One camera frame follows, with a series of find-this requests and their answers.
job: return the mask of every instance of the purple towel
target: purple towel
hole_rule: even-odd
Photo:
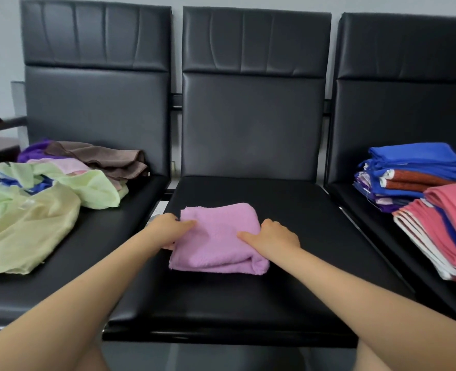
[[[44,153],[51,140],[45,139],[42,142],[34,143],[20,152],[16,160],[17,163],[26,163],[29,160],[40,159],[67,159],[67,156],[51,156]]]
[[[176,242],[169,259],[171,269],[221,274],[268,271],[269,261],[236,236],[237,231],[261,231],[257,213],[249,204],[187,207],[180,220],[197,220],[197,225]]]

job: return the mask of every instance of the forearm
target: forearm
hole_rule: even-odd
[[[393,370],[456,370],[456,322],[302,249],[275,262],[300,280]]]
[[[0,331],[0,370],[58,370],[76,365],[156,249],[142,230]]]

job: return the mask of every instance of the fabric pile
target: fabric pile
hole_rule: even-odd
[[[456,281],[456,184],[430,187],[424,195],[393,212],[393,219],[441,278]]]
[[[382,212],[392,213],[430,187],[456,183],[456,154],[446,143],[412,143],[369,149],[354,187]]]
[[[73,228],[80,206],[118,207],[150,175],[144,153],[44,140],[0,163],[0,273],[28,274]]]
[[[180,220],[197,220],[197,225],[175,243],[169,268],[222,274],[260,275],[268,271],[269,261],[236,236],[237,231],[261,231],[256,211],[249,204],[187,207]]]

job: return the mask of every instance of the armrest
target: armrest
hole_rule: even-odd
[[[19,126],[27,126],[27,117],[15,117],[0,122],[0,131],[7,130],[11,128],[17,128]]]

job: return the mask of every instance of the light green fabric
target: light green fabric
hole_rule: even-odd
[[[40,183],[43,174],[70,187],[82,200],[82,206],[95,210],[118,207],[121,199],[128,193],[126,185],[118,192],[100,170],[65,175],[52,163],[0,163],[0,173],[14,178],[27,189]]]
[[[0,273],[30,273],[73,228],[79,209],[78,196],[59,182],[33,196],[0,184]]]

